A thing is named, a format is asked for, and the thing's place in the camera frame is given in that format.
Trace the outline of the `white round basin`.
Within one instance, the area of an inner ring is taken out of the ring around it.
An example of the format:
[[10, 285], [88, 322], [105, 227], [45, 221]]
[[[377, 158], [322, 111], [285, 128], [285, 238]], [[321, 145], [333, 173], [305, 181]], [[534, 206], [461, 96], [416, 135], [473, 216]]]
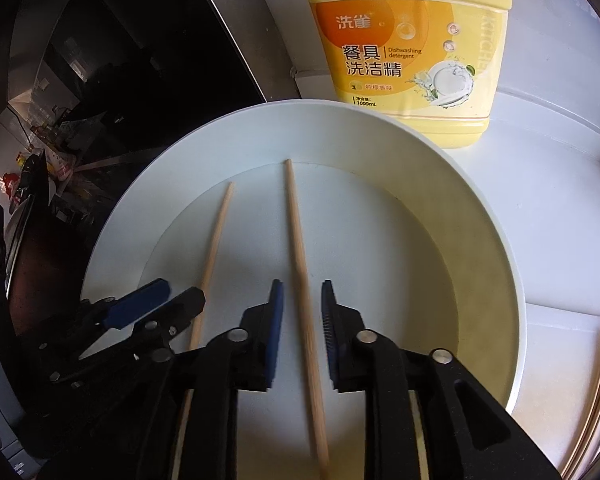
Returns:
[[460, 166], [390, 119], [327, 101], [240, 110], [184, 136], [133, 182], [92, 252], [82, 294], [154, 278], [199, 282], [221, 207], [204, 336], [292, 281], [285, 162], [294, 178], [311, 304], [340, 304], [399, 347], [447, 348], [506, 408], [520, 388], [524, 294], [492, 209]]

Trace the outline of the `white plastic cutting board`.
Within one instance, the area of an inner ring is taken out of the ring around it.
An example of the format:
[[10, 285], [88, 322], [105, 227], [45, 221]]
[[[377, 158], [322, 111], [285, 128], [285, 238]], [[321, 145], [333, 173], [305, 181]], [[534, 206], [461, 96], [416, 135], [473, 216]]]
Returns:
[[[600, 315], [528, 304], [527, 357], [514, 417], [562, 478], [569, 474], [599, 370]], [[600, 444], [583, 478], [596, 460]]]

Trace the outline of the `yellow dish detergent bottle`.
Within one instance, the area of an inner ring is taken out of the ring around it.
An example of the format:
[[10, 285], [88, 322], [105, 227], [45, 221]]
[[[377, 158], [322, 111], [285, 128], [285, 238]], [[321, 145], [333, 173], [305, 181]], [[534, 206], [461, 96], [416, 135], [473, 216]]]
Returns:
[[308, 0], [336, 96], [442, 148], [490, 124], [512, 0]]

